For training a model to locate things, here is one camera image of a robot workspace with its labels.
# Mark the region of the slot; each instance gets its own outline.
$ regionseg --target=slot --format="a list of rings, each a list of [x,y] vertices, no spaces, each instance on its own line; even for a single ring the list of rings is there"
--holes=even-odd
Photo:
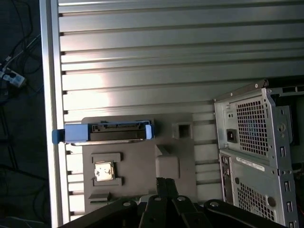
[[[281,157],[286,157],[286,150],[284,146],[280,147],[280,151],[281,151]]]
[[[290,191],[290,184],[289,184],[289,181],[285,181],[285,182],[284,182],[284,186],[285,186],[285,191],[286,191],[286,192]]]
[[[180,138],[190,138],[191,137],[191,128],[189,124],[179,125],[179,134]]]
[[[287,202],[287,212],[293,212],[293,204],[292,204],[292,202]]]
[[[283,93],[292,93],[292,92],[295,92],[295,87],[285,87],[285,88],[282,88],[283,90]]]
[[[294,222],[290,222],[289,223],[289,228],[295,228],[295,223]]]
[[[298,86],[298,92],[303,92],[304,91],[304,86]]]

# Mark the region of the screw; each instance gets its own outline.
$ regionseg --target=screw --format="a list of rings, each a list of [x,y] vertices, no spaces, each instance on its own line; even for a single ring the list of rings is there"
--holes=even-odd
[[[219,203],[217,203],[217,202],[211,202],[211,203],[210,203],[210,206],[216,208],[216,207],[219,206]]]
[[[185,197],[180,196],[180,197],[177,198],[177,200],[178,200],[178,201],[184,201],[184,200],[185,200]]]

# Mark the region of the black cable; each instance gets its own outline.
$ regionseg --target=black cable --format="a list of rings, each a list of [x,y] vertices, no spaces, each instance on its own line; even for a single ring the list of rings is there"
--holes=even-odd
[[[37,191],[34,199],[33,199],[33,203],[32,203],[32,209],[34,211],[35,216],[42,222],[47,223],[47,221],[45,221],[44,218],[42,218],[39,213],[36,211],[36,200],[38,199],[39,194],[44,190],[44,188],[46,187],[46,185],[42,185],[42,187]]]
[[[16,173],[20,173],[20,174],[23,174],[25,176],[29,176],[29,177],[32,177],[32,178],[35,178],[35,179],[38,179],[38,180],[47,181],[47,178],[40,177],[38,175],[29,173],[29,172],[25,172],[25,171],[22,171],[22,170],[16,170],[16,169],[14,169],[10,166],[7,166],[7,165],[0,164],[0,168],[6,169],[6,170],[9,170],[9,171],[13,171],[13,172],[16,172]]]
[[[10,155],[9,157],[11,159],[11,163],[12,163],[13,168],[18,169],[19,167],[18,167],[15,151],[14,151],[13,146],[11,145],[11,142],[10,142],[9,126],[8,126],[8,123],[7,123],[7,119],[6,119],[6,115],[5,115],[5,111],[4,111],[3,106],[0,107],[0,112],[1,112],[0,115],[1,115],[1,123],[2,123],[2,127],[3,127],[3,131],[4,131],[5,136],[8,139],[8,151],[9,151],[9,155]]]
[[[18,16],[18,18],[19,18],[19,22],[20,22],[20,25],[21,25],[21,31],[22,31],[22,35],[23,35],[23,45],[24,45],[23,48],[25,48],[25,47],[26,47],[26,43],[25,43],[25,38],[26,38],[26,36],[25,36],[25,32],[24,32],[24,27],[23,27],[22,19],[21,19],[19,10],[18,10],[18,8],[17,8],[17,6],[16,6],[14,0],[10,0],[10,1],[11,1],[11,3],[13,4],[13,6],[14,6],[14,8],[15,8],[15,11],[16,11],[16,13],[17,13],[17,16]]]
[[[13,56],[14,56],[15,51],[16,51],[17,47],[19,47],[20,44],[23,44],[24,47],[23,47],[22,49],[25,49],[26,43],[27,43],[27,42],[26,42],[26,39],[29,38],[29,37],[31,36],[31,34],[33,33],[33,18],[32,18],[31,8],[30,8],[29,4],[26,3],[26,2],[24,2],[24,1],[20,1],[20,0],[15,0],[15,1],[17,1],[17,2],[19,2],[19,3],[22,3],[22,4],[25,4],[25,5],[27,6],[27,8],[28,8],[29,24],[30,24],[30,31],[29,31],[29,33],[28,33],[27,35],[25,35],[24,28],[23,28],[23,23],[22,23],[21,16],[20,16],[20,14],[19,14],[18,8],[17,8],[17,6],[16,6],[14,0],[11,0],[11,2],[13,3],[14,8],[15,8],[17,14],[18,14],[20,23],[22,24],[23,37],[22,37],[22,39],[14,46],[14,48],[12,49],[11,53],[9,54],[10,57],[13,57]]]

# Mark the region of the blue plastic tab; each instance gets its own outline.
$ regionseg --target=blue plastic tab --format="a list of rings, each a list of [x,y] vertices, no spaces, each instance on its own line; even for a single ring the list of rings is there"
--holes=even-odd
[[[53,130],[52,131],[52,143],[59,144],[60,142],[64,141],[64,129]]]
[[[146,139],[150,140],[154,137],[154,130],[153,130],[153,125],[147,124],[146,125]]]
[[[82,143],[90,140],[88,124],[67,124],[65,130],[66,143]]]

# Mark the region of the square hole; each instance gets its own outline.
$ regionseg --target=square hole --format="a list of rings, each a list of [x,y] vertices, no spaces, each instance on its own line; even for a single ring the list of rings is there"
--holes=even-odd
[[[179,125],[179,136],[180,136],[181,139],[191,137],[191,126],[190,126],[190,124]]]

